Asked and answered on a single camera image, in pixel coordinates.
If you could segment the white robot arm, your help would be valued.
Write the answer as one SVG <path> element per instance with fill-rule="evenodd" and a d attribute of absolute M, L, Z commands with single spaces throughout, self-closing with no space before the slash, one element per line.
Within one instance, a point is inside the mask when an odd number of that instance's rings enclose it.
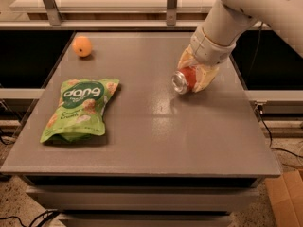
<path fill-rule="evenodd" d="M 172 80 L 175 91 L 197 93 L 206 88 L 240 35 L 256 22 L 269 26 L 303 56 L 303 0 L 217 0 L 179 60 Z"/>

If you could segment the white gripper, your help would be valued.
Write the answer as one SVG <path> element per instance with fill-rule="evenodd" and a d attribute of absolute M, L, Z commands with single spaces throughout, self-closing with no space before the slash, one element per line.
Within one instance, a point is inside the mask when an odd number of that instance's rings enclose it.
<path fill-rule="evenodd" d="M 219 45 L 208 39 L 202 26 L 198 26 L 190 38 L 189 46 L 183 51 L 177 68 L 187 68 L 196 66 L 196 82 L 192 91 L 198 93 L 204 90 L 219 72 L 216 65 L 225 62 L 233 49 L 235 43 L 231 45 Z"/>

